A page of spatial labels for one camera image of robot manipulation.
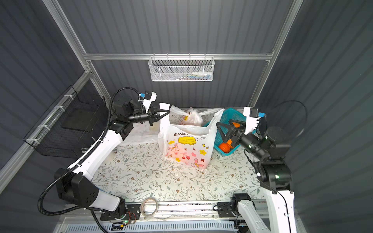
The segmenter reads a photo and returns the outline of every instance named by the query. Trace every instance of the aluminum rail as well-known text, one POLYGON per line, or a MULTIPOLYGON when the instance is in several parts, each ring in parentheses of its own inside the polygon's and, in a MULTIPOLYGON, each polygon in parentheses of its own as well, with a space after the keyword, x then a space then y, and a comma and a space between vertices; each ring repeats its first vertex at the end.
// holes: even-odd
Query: aluminum rail
POLYGON ((44 5, 48 9, 49 13, 53 17, 54 21, 56 22, 57 26, 60 28, 63 36, 69 43, 71 49, 75 53, 76 57, 78 58, 80 64, 84 69, 89 68, 92 70, 93 74, 91 76, 91 81, 93 85, 96 87, 96 90, 99 95, 103 96, 105 98, 105 101, 107 103, 107 107, 109 107, 109 100, 110 95, 108 91, 106 90, 106 87, 104 86, 104 83, 100 79, 100 76, 98 75, 95 67, 92 63, 88 62, 84 58, 85 49, 80 42, 78 36, 76 35, 74 29, 72 28, 69 20, 67 19, 65 13, 63 12, 60 4, 57 0, 43 0, 44 5))
POLYGON ((149 60, 150 57, 157 59, 210 59, 215 60, 271 60, 272 55, 267 53, 209 53, 209 54, 166 54, 166 53, 87 53, 86 60, 149 60))
POLYGON ((303 3, 303 0, 293 0, 293 3, 290 7, 289 13, 286 16, 285 22, 282 25, 281 31, 279 36, 277 37, 275 46, 273 48, 273 54, 272 59, 268 62, 266 67, 264 68, 264 71, 262 72, 262 75, 257 83, 257 86, 255 87, 253 96, 251 97, 251 100, 248 104, 248 107, 254 107, 256 105, 256 102, 259 99, 260 93, 264 88, 264 85, 266 84, 266 81, 272 71, 272 68, 277 60, 277 57, 281 51, 281 48, 286 40, 286 37, 289 34, 290 28, 294 23, 294 20, 298 14, 299 9, 301 8, 301 5, 303 3))

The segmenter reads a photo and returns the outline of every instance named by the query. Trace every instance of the white bracket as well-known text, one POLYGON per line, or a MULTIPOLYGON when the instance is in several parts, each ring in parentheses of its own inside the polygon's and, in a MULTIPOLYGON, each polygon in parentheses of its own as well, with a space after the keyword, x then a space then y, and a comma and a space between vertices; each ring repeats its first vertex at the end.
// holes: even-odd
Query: white bracket
POLYGON ((251 107, 244 107, 244 116, 246 117, 246 129, 245 134, 251 133, 259 123, 260 117, 250 117, 251 107))
POLYGON ((238 212, 244 218, 251 233, 270 233, 271 231, 264 224, 263 220, 259 217, 254 204, 249 200, 242 200, 238 202, 238 212))
POLYGON ((155 92, 151 92, 150 100, 147 100, 147 99, 144 98, 144 100, 142 101, 142 105, 145 107, 145 112, 146 113, 148 113, 148 110, 150 108, 151 102, 155 101, 156 98, 157 98, 157 94, 155 92))

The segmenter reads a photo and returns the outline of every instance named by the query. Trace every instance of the black wire rack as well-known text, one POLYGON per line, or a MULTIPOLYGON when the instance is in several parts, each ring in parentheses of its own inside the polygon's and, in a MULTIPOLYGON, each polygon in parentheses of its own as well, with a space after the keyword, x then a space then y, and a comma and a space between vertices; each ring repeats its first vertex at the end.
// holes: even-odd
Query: black wire rack
POLYGON ((41 155, 79 158, 106 126, 103 96, 74 92, 67 97, 61 106, 51 106, 53 114, 40 119, 23 139, 41 155))

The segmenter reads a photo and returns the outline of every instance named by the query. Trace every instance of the table surface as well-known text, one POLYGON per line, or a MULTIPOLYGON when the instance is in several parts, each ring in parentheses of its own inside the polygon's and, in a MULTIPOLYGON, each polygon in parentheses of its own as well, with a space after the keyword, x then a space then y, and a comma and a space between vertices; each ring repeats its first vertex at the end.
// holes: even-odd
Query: table surface
MULTIPOLYGON (((212 116, 204 116, 204 121, 212 116)), ((178 120, 170 115, 171 123, 178 120)), ((264 198, 242 147, 224 157, 214 149, 203 170, 163 158, 154 141, 129 144, 125 140, 113 152, 115 159, 102 164, 92 182, 127 202, 141 202, 150 196, 159 201, 228 200, 232 193, 240 192, 249 193, 252 199, 264 198)))

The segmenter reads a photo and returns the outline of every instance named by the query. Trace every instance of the transparent plastic bag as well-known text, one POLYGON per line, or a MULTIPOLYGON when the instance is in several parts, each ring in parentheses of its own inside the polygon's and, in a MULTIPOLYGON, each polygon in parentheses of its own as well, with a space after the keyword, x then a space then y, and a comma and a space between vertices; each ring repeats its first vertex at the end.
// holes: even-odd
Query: transparent plastic bag
POLYGON ((186 112, 184 112, 183 110, 175 106, 171 106, 170 108, 170 111, 172 113, 184 116, 180 120, 179 125, 194 125, 194 126, 202 126, 203 124, 202 116, 215 113, 219 110, 220 108, 213 108, 213 109, 203 111, 200 113, 199 110, 194 109, 192 107, 188 108, 186 112))
MULTIPOLYGON (((170 109, 169 104, 159 103, 160 109, 170 109)), ((214 114, 208 126, 172 125, 169 115, 160 120, 158 144, 162 156, 186 166, 205 169, 211 159, 217 131, 224 109, 214 114)))

